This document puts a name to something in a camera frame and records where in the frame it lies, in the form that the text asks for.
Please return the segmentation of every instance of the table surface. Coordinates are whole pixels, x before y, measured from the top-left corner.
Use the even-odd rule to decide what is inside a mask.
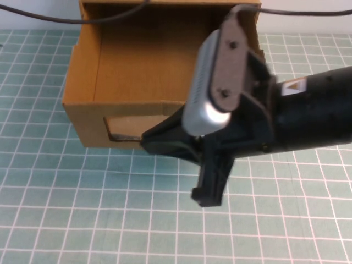
[[[61,106],[78,36],[0,31],[0,264],[352,261],[352,145],[239,159],[202,210],[190,163],[82,147]],[[349,35],[260,43],[280,80],[352,65]]]

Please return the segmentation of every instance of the white grid line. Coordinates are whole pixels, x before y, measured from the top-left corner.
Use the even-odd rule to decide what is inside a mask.
[[[249,158],[247,158],[248,161],[248,165],[249,165],[249,175],[251,178],[251,188],[252,188],[252,193],[254,194],[254,183],[253,183],[253,179],[252,179],[252,168],[251,168],[251,161]],[[256,200],[255,200],[255,196],[252,195],[253,197],[253,203],[254,203],[254,213],[255,213],[255,221],[256,221],[256,225],[257,225],[257,231],[258,231],[258,240],[259,240],[259,247],[260,247],[260,256],[261,256],[261,261],[262,264],[264,264],[264,254],[263,254],[263,246],[262,246],[262,240],[261,240],[261,234],[260,234],[260,229],[259,229],[259,220],[258,220],[258,211],[257,211],[257,205],[256,205]]]
[[[98,230],[97,224],[98,224],[99,214],[100,214],[100,210],[101,210],[101,203],[103,201],[103,196],[104,196],[104,187],[105,187],[107,168],[109,167],[109,160],[110,159],[108,158],[108,162],[106,163],[106,170],[105,170],[104,178],[103,178],[103,189],[100,189],[101,194],[100,194],[99,206],[98,206],[98,210],[97,210],[97,215],[95,217],[92,239],[91,239],[90,245],[89,245],[89,254],[88,254],[88,260],[87,260],[88,263],[90,263],[90,258],[91,258],[92,251],[93,251],[92,248],[93,248],[93,243],[94,243],[95,231]]]
[[[149,225],[148,225],[148,240],[147,240],[147,255],[146,255],[146,264],[149,264],[149,250],[150,250],[150,235],[152,229],[152,210],[153,210],[153,201],[154,201],[154,188],[155,188],[155,171],[156,171],[156,156],[154,156],[154,172],[153,172],[153,183],[151,190],[151,201],[150,201],[150,214],[149,214]]]
[[[176,201],[176,238],[175,238],[175,264],[178,264],[178,217],[179,217],[179,197],[180,197],[180,160],[177,159],[177,201]]]
[[[87,156],[84,157],[84,161],[83,161],[82,167],[84,166],[84,163],[86,162],[86,158],[87,158]],[[63,254],[63,251],[64,251],[64,247],[66,245],[66,240],[67,240],[68,231],[69,231],[68,228],[70,227],[70,224],[71,224],[72,215],[73,215],[73,211],[74,211],[74,206],[76,204],[76,198],[77,198],[77,195],[78,195],[78,190],[79,190],[79,185],[81,183],[81,180],[82,180],[82,171],[79,174],[76,191],[75,191],[75,195],[74,195],[74,198],[73,198],[72,208],[70,210],[70,215],[69,215],[69,218],[68,218],[68,221],[67,221],[65,236],[64,236],[64,240],[62,242],[61,251],[60,251],[60,254],[59,254],[59,258],[58,258],[57,264],[60,264],[60,261],[61,261],[61,258],[62,258],[62,254]]]
[[[127,209],[127,202],[128,202],[129,186],[130,186],[130,182],[131,182],[131,173],[132,173],[132,166],[133,166],[133,154],[134,154],[134,150],[132,150],[132,154],[131,154],[130,172],[128,174],[125,208],[124,208],[124,211],[123,211],[123,218],[122,218],[121,233],[120,233],[120,239],[119,239],[119,247],[118,247],[118,251],[117,251],[117,263],[116,264],[119,264],[119,262],[120,262],[122,236],[123,236],[123,230],[124,230],[124,226],[125,226],[125,218],[126,218],[126,209]]]

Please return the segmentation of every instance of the black robotic arm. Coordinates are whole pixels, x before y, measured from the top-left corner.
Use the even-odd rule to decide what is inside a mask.
[[[352,141],[352,67],[276,82],[230,13],[200,49],[186,104],[142,135],[150,154],[200,166],[191,197],[220,206],[238,157]]]

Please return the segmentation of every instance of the cardboard box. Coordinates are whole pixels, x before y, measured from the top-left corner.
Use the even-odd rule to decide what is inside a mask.
[[[137,0],[81,0],[83,19],[123,12]],[[165,120],[188,96],[198,49],[239,3],[259,0],[151,0],[122,21],[83,25],[62,104],[85,147],[138,148],[141,134]],[[257,15],[240,23],[262,55]]]

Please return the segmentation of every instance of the wire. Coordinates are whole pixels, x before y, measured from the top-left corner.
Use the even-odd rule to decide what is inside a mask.
[[[89,19],[89,20],[81,20],[81,19],[64,19],[64,18],[53,18],[51,16],[38,15],[30,12],[26,12],[20,9],[8,7],[6,5],[0,4],[0,10],[5,10],[11,13],[23,15],[29,18],[40,19],[44,21],[56,22],[56,23],[65,23],[65,24],[101,24],[112,22],[120,19],[124,19],[131,15],[134,15],[141,9],[143,9],[146,5],[150,3],[150,0],[144,0],[140,5],[137,5],[130,10],[113,15],[108,16],[107,18],[99,18],[99,19]],[[286,11],[286,10],[276,10],[276,9],[268,9],[268,8],[259,8],[255,5],[250,4],[239,4],[236,5],[233,9],[233,13],[237,13],[239,11],[251,11],[258,13],[266,13],[266,14],[274,14],[274,15],[293,15],[293,16],[308,16],[308,17],[341,17],[344,15],[352,15],[352,10],[343,10],[343,11]]]
[[[344,15],[352,15],[352,9],[343,10],[343,11],[287,11],[287,10],[276,10],[268,8],[259,8],[255,5],[250,4],[239,4],[236,5],[233,9],[233,13],[239,11],[252,11],[273,15],[293,15],[298,17],[341,17]]]
[[[124,13],[113,15],[113,16],[108,16],[106,18],[98,18],[98,19],[88,19],[88,20],[82,20],[82,19],[64,19],[64,18],[53,18],[51,16],[45,16],[45,15],[38,15],[30,12],[26,12],[20,9],[8,7],[6,5],[0,4],[0,10],[5,10],[11,13],[23,15],[25,17],[29,18],[35,18],[35,19],[40,19],[44,21],[50,21],[50,22],[56,22],[56,23],[64,23],[64,24],[101,24],[101,23],[107,23],[107,22],[112,22],[116,20],[121,20],[124,18],[127,18],[131,15],[134,15],[141,9],[143,9],[146,5],[148,5],[150,0],[144,0],[141,4],[137,5],[134,8],[131,8],[127,10]]]

